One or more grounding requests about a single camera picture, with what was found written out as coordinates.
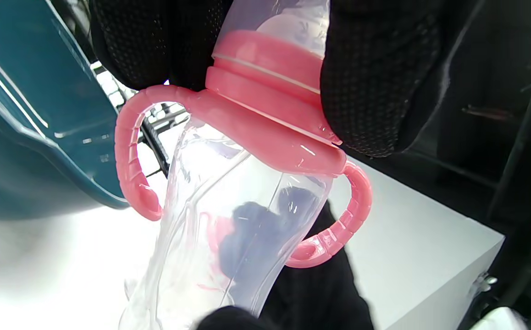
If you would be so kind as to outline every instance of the clear bottle cap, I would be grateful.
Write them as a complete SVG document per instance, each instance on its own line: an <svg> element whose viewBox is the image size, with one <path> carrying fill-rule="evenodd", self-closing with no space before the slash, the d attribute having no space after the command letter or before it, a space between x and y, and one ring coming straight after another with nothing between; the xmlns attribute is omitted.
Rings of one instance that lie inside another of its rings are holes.
<svg viewBox="0 0 531 330"><path fill-rule="evenodd" d="M293 43L324 57L330 0L235 0L217 45L228 33L249 30Z"/></svg>

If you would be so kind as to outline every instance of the baby bottle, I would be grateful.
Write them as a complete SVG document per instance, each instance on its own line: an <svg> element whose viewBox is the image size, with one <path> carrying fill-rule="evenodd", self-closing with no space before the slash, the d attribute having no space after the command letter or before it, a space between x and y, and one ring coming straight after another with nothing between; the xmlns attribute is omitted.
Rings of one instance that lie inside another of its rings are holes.
<svg viewBox="0 0 531 330"><path fill-rule="evenodd" d="M120 330L194 329L226 305L258 316L284 265L320 265L360 228L370 182L337 148L321 108L327 26L328 0L236 0L205 90L153 86L125 104L115 131L121 189L161 226ZM145 112L162 102L190 113L163 208L136 150ZM340 175L351 182L347 210L303 240Z"/></svg>

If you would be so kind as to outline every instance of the black fabric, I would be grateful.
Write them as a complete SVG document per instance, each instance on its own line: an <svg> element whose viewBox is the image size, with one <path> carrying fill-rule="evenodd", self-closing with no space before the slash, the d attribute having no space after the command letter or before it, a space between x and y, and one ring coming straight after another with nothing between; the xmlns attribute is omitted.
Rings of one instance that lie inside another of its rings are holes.
<svg viewBox="0 0 531 330"><path fill-rule="evenodd" d="M408 147L428 119L412 98L439 56L440 0L334 0L321 100L345 146L371 157ZM402 123L416 115L422 121ZM406 143L399 144L405 137Z"/></svg>
<svg viewBox="0 0 531 330"><path fill-rule="evenodd" d="M335 219L328 203L308 237ZM238 308L209 315L198 330L373 330L370 309L354 284L349 259L341 249L326 263L307 269L284 267L265 302L259 321Z"/></svg>
<svg viewBox="0 0 531 330"><path fill-rule="evenodd" d="M287 2L297 0L284 0L284 6ZM331 1L321 98L345 148L383 157L414 141L434 110L410 109L410 104L439 56L441 2ZM140 90L169 79L192 90L204 88L232 0L90 3L95 52L125 86Z"/></svg>

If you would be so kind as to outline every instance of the white surface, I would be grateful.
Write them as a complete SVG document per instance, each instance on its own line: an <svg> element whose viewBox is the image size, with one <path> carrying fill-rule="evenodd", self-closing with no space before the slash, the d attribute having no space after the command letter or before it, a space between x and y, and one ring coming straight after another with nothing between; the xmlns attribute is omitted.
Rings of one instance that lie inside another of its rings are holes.
<svg viewBox="0 0 531 330"><path fill-rule="evenodd" d="M161 140L173 146L177 135ZM471 282L489 267L503 237L361 166L374 205L348 253L377 330L454 329ZM161 175L150 183L165 194ZM337 179L330 195L335 215L349 194L347 180ZM145 265L156 230L131 209L0 221L0 330L115 330L126 303L123 280Z"/></svg>
<svg viewBox="0 0 531 330"><path fill-rule="evenodd" d="M494 309L471 330L527 330L524 322L508 307Z"/></svg>

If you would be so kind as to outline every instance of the bottle nipple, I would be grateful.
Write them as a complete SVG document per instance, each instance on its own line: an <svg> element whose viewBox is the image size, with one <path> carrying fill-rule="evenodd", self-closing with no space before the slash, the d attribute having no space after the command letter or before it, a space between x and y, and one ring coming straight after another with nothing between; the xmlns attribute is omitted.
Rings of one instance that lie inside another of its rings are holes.
<svg viewBox="0 0 531 330"><path fill-rule="evenodd" d="M326 30L329 26L329 0L301 0L295 8L286 8L257 28L317 54L325 56Z"/></svg>

